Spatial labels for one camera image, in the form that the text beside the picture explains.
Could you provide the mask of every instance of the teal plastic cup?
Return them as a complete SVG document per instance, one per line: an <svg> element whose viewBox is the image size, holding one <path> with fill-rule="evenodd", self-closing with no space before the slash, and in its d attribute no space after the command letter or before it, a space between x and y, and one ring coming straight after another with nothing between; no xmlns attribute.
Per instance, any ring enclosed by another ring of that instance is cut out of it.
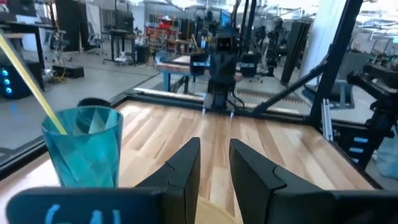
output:
<svg viewBox="0 0 398 224"><path fill-rule="evenodd" d="M67 134L49 117L42 131L63 187L117 187L123 116L111 108L80 106L55 113Z"/></svg>

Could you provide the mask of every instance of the drinking straw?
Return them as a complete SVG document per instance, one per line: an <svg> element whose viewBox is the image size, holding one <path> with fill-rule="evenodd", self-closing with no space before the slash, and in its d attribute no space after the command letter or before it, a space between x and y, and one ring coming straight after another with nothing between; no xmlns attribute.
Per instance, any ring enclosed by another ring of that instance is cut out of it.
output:
<svg viewBox="0 0 398 224"><path fill-rule="evenodd" d="M42 92L37 87L35 81L33 81L32 75L30 75L30 72L28 72L26 67L21 63L22 60L18 58L17 54L15 53L14 47L3 36L3 33L0 33L0 47L2 51L7 55L8 59L11 61L12 65L15 67L19 75L22 77L26 85L29 87L33 95L36 97L36 100L40 103L44 111L47 113L51 121L54 123L59 133L67 134L61 122L59 121L59 119L56 117L55 113L51 109L49 103L45 100Z"/></svg>

